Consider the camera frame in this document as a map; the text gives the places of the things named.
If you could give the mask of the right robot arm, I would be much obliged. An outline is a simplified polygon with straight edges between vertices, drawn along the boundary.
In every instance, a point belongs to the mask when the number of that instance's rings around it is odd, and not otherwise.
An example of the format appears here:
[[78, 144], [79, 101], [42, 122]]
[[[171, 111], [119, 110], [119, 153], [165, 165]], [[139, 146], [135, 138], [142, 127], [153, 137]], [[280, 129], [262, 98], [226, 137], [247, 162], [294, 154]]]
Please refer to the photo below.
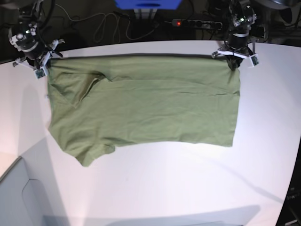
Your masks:
[[40, 20], [42, 2], [36, 0], [32, 4], [20, 8], [17, 25], [8, 31], [10, 44], [24, 54], [23, 57], [19, 57], [13, 62], [13, 66], [22, 65], [32, 69], [37, 79], [48, 76], [48, 61], [53, 54], [59, 57], [63, 56], [56, 48], [65, 43], [63, 39], [46, 43], [42, 38], [40, 29], [50, 19], [48, 16], [45, 21]]

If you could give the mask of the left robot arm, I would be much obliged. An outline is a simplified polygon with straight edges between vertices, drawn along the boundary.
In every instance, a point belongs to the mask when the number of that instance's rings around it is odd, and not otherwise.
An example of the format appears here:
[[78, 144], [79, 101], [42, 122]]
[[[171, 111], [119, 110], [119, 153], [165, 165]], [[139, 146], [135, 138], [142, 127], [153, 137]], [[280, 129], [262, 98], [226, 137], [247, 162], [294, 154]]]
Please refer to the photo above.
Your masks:
[[226, 38], [223, 44], [212, 53], [212, 58], [222, 55], [228, 67], [235, 71], [243, 60], [248, 60], [251, 67], [259, 64], [255, 52], [256, 38], [250, 36], [250, 30], [257, 16], [249, 0], [230, 0]]

